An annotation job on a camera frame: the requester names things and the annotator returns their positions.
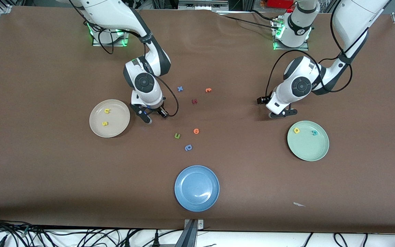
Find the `white floor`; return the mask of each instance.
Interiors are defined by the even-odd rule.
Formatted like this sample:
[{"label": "white floor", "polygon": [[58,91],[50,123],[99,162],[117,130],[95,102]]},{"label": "white floor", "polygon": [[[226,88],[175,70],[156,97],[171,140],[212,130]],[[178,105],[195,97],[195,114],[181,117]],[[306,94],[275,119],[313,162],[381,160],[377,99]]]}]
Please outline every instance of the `white floor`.
[{"label": "white floor", "polygon": [[[165,233],[168,230],[160,230],[159,234]],[[69,233],[75,232],[75,230],[55,231],[57,233]],[[126,237],[127,230],[120,230],[120,239],[123,240]],[[161,244],[175,244],[179,238],[181,231],[170,233],[160,238]],[[6,233],[0,233],[0,240],[6,235]],[[131,247],[141,247],[148,241],[152,240],[155,235],[155,230],[143,230],[136,233],[130,239]],[[79,241],[85,236],[85,234],[74,234],[69,236],[54,236],[51,235],[53,242],[59,247],[77,247]],[[118,242],[118,233],[112,233],[109,235],[113,240]],[[196,247],[207,247],[215,244],[215,247],[302,247],[309,236],[309,233],[251,233],[251,232],[199,232]],[[348,247],[362,247],[364,240],[364,234],[343,234]],[[100,238],[101,235],[93,237],[84,246],[91,247],[96,239]],[[345,246],[343,242],[338,238],[340,244]],[[101,245],[103,247],[115,247],[115,245],[109,241],[102,239]],[[39,239],[34,239],[35,246],[42,247]],[[52,247],[51,243],[45,242],[47,247]],[[333,239],[332,233],[314,233],[309,241],[308,247],[339,247]],[[14,239],[11,235],[6,240],[5,247],[16,247]],[[366,247],[395,247],[395,235],[386,234],[370,234],[366,243]]]}]

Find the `brown table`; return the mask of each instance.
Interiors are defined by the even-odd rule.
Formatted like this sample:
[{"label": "brown table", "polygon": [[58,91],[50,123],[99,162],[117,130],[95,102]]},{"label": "brown table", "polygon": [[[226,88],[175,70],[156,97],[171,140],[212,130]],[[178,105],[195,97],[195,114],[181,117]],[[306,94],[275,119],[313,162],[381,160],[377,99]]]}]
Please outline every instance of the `brown table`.
[{"label": "brown table", "polygon": [[[347,89],[309,95],[293,105],[296,116],[269,119],[255,102],[283,53],[272,49],[269,30],[210,11],[141,15],[171,58],[163,78],[180,110],[167,120],[154,115],[152,125],[132,114],[125,132],[111,139],[94,135],[89,114],[106,99],[129,103],[122,69],[143,53],[141,43],[131,37],[128,47],[108,55],[91,46],[71,8],[14,7],[1,17],[0,219],[180,228],[184,219],[201,218],[212,230],[395,233],[395,24],[389,16],[370,29]],[[266,23],[253,14],[236,16]],[[338,54],[329,19],[320,14],[310,35],[309,53],[318,60]],[[298,55],[281,60],[271,87]],[[348,72],[337,88],[347,78]],[[172,113],[175,102],[162,88]],[[300,120],[328,133],[330,149],[320,161],[301,161],[287,146],[287,131]],[[188,144],[193,150],[185,152]],[[173,191],[179,172],[195,164],[220,181],[218,201],[202,213],[183,209]]]}]

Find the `beige plate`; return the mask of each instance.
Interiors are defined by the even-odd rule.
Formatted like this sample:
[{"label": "beige plate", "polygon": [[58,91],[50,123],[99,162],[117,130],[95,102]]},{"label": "beige plate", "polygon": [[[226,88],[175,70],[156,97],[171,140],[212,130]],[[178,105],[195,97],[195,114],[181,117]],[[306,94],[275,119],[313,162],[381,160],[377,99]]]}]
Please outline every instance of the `beige plate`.
[{"label": "beige plate", "polygon": [[[109,109],[109,114],[105,113],[105,109]],[[129,125],[130,112],[127,105],[116,99],[105,100],[91,112],[89,116],[89,126],[97,135],[105,138],[118,136]]]}]

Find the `plate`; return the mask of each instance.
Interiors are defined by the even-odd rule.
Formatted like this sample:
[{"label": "plate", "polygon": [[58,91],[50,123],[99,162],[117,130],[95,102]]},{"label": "plate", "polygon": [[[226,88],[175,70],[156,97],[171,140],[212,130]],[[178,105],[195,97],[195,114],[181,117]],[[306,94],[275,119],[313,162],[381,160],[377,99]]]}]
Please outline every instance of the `plate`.
[{"label": "plate", "polygon": [[89,126],[97,135],[105,138],[118,136],[123,132],[130,121],[130,112],[127,105],[116,99],[105,100],[94,107],[89,116]]},{"label": "plate", "polygon": [[290,127],[287,133],[287,143],[295,156],[305,161],[318,161],[329,151],[329,137],[326,131],[317,123],[300,121]]},{"label": "plate", "polygon": [[219,196],[219,180],[207,167],[187,167],[176,178],[175,196],[185,209],[205,211],[214,205]]}]

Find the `red object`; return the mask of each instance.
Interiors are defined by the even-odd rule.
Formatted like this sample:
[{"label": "red object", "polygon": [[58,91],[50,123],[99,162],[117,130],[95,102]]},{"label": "red object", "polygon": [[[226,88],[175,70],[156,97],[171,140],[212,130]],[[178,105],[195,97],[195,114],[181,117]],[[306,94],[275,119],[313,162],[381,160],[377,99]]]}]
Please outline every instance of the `red object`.
[{"label": "red object", "polygon": [[268,7],[288,9],[294,4],[294,0],[268,0]]}]

